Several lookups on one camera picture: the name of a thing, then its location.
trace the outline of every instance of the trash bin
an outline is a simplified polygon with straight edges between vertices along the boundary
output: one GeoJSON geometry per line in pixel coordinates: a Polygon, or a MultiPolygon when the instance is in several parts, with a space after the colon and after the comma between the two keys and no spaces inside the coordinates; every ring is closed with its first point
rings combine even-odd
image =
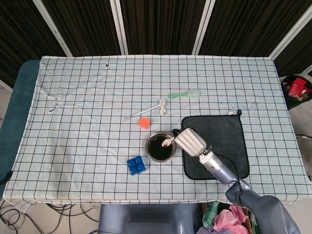
{"type": "Polygon", "coordinates": [[[301,76],[297,75],[287,76],[281,82],[281,86],[288,110],[312,99],[312,83],[301,76]],[[301,94],[300,96],[292,97],[289,95],[289,92],[292,89],[292,85],[297,78],[301,79],[300,81],[302,80],[305,81],[304,90],[306,91],[303,91],[304,93],[301,94]]]}

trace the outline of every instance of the orange sponge cube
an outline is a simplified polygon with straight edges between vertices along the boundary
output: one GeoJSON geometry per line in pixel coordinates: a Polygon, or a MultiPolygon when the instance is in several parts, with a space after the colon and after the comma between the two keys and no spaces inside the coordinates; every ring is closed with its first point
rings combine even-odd
{"type": "Polygon", "coordinates": [[[147,129],[148,125],[150,124],[150,120],[143,117],[138,124],[141,128],[147,129]]]}

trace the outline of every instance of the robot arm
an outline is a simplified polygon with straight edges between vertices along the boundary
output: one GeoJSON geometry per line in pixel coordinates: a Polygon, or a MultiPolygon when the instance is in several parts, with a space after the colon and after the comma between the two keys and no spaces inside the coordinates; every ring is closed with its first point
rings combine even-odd
{"type": "Polygon", "coordinates": [[[205,140],[193,129],[186,128],[175,135],[175,143],[190,156],[198,156],[199,161],[222,184],[234,183],[225,193],[234,205],[246,207],[257,218],[263,234],[300,234],[296,223],[285,207],[275,196],[260,196],[251,190],[250,185],[235,175],[210,150],[205,140]]]}

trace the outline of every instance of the dark liquid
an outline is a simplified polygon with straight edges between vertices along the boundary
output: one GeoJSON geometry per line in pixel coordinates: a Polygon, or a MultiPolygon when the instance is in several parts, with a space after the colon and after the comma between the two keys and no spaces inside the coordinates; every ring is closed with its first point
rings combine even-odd
{"type": "Polygon", "coordinates": [[[148,151],[150,155],[156,160],[166,160],[170,158],[173,151],[173,146],[169,145],[168,147],[162,147],[162,142],[167,139],[165,136],[156,136],[151,139],[151,142],[148,146],[148,151]]]}

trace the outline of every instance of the wire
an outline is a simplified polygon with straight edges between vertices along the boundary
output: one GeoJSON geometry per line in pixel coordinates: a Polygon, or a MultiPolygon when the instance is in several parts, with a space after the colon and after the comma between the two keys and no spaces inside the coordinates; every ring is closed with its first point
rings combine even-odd
{"type": "Polygon", "coordinates": [[[160,116],[164,116],[167,113],[167,111],[165,109],[165,101],[163,99],[159,101],[159,107],[160,107],[160,112],[159,112],[160,116]]]}
{"type": "Polygon", "coordinates": [[[71,204],[66,204],[66,205],[63,205],[63,206],[55,206],[55,205],[52,205],[52,204],[50,204],[53,208],[55,208],[55,209],[60,209],[60,210],[62,210],[63,208],[66,208],[66,207],[69,207],[69,206],[71,206],[71,204]]]}
{"type": "Polygon", "coordinates": [[[94,231],[90,232],[89,234],[93,234],[93,233],[97,233],[97,232],[98,232],[98,230],[94,230],[94,231]]]}
{"type": "Polygon", "coordinates": [[[94,221],[94,222],[98,222],[97,220],[91,218],[91,217],[83,210],[82,204],[80,204],[80,209],[81,209],[81,211],[83,212],[83,214],[84,214],[85,216],[87,216],[89,219],[91,219],[91,220],[94,221]]]}
{"type": "MultiPolygon", "coordinates": [[[[3,205],[4,205],[4,201],[3,201],[3,202],[1,203],[1,205],[0,205],[0,219],[1,219],[1,221],[2,221],[4,224],[6,224],[10,229],[15,230],[15,233],[16,233],[16,234],[18,234],[19,228],[24,224],[25,218],[26,218],[26,217],[30,219],[30,221],[33,223],[33,225],[36,227],[36,229],[40,232],[40,234],[44,234],[43,230],[40,228],[40,226],[33,220],[33,218],[32,218],[29,214],[21,213],[19,210],[17,210],[17,209],[16,209],[14,206],[12,206],[12,205],[7,205],[7,206],[3,206],[3,205]],[[5,219],[3,216],[4,216],[5,214],[7,214],[8,212],[10,212],[10,211],[15,211],[16,213],[14,213],[13,215],[11,215],[11,216],[9,217],[9,219],[7,220],[7,219],[5,219]],[[18,218],[17,218],[17,220],[16,220],[15,222],[11,223],[11,222],[10,222],[10,219],[11,219],[12,217],[14,217],[15,215],[18,215],[18,218]],[[17,223],[19,222],[21,216],[24,217],[24,220],[22,221],[22,223],[20,224],[20,226],[19,226],[19,227],[14,226],[15,224],[17,224],[17,223]]],[[[49,233],[47,233],[47,234],[52,234],[52,233],[55,232],[56,229],[59,227],[60,221],[61,221],[61,218],[62,218],[62,215],[63,215],[63,212],[64,212],[65,209],[68,209],[67,207],[68,207],[68,206],[56,207],[56,209],[59,209],[59,211],[60,211],[60,212],[58,212],[58,213],[60,214],[59,219],[58,219],[58,224],[57,224],[57,226],[54,228],[53,231],[51,231],[51,232],[49,232],[49,233]]]]}
{"type": "MultiPolygon", "coordinates": [[[[60,214],[60,212],[57,210],[57,209],[54,209],[53,208],[53,206],[51,206],[51,204],[47,204],[47,206],[48,207],[50,207],[52,210],[55,210],[56,212],[58,212],[59,214],[60,214]]],[[[83,212],[81,212],[81,213],[78,213],[78,214],[71,214],[71,217],[74,217],[74,216],[78,216],[78,215],[82,215],[83,214],[83,212]]]]}
{"type": "Polygon", "coordinates": [[[69,234],[72,234],[72,229],[71,229],[71,225],[70,225],[70,213],[72,211],[72,206],[69,208],[69,216],[68,216],[68,225],[69,225],[69,234]]]}
{"type": "Polygon", "coordinates": [[[220,154],[215,154],[215,155],[220,156],[220,157],[223,157],[223,158],[226,158],[228,161],[230,161],[230,162],[233,164],[233,166],[235,167],[235,171],[236,171],[236,177],[237,177],[239,189],[240,189],[241,191],[243,191],[242,185],[240,184],[240,178],[239,178],[239,175],[238,175],[238,169],[237,169],[235,163],[232,161],[232,159],[230,159],[230,158],[228,158],[228,157],[225,157],[225,156],[223,156],[223,155],[220,155],[220,154]]]}
{"type": "Polygon", "coordinates": [[[63,215],[63,212],[64,212],[64,209],[62,210],[62,212],[59,214],[59,219],[58,219],[58,224],[57,224],[57,226],[54,228],[54,230],[53,231],[51,231],[50,233],[48,233],[48,234],[52,234],[53,232],[55,232],[56,231],[56,229],[59,227],[59,224],[60,224],[60,220],[62,219],[62,215],[63,215]]]}

